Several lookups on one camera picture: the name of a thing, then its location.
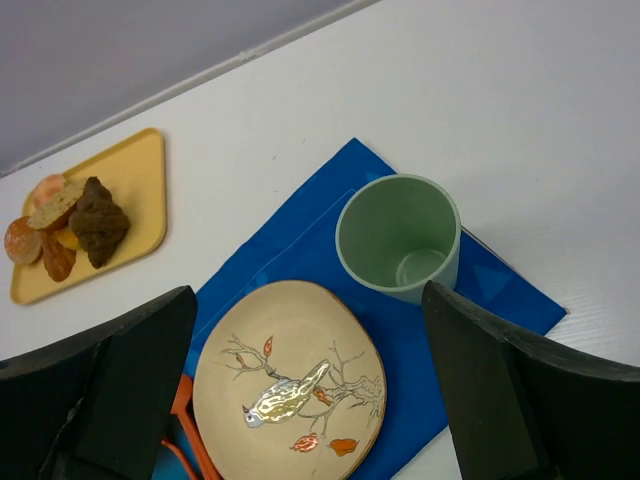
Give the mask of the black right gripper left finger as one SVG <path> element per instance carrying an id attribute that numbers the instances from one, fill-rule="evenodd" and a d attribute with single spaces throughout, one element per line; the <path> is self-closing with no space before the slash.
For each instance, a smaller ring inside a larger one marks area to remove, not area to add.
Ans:
<path id="1" fill-rule="evenodd" d="M 196 316 L 181 286 L 2 361 L 2 478 L 150 478 Z"/>

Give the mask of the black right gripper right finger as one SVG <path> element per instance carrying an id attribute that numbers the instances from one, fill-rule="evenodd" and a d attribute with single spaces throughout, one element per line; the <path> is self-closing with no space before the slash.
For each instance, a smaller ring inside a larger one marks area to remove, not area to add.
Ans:
<path id="1" fill-rule="evenodd" d="M 636 479 L 639 370 L 430 281 L 422 309 L 464 479 Z"/>

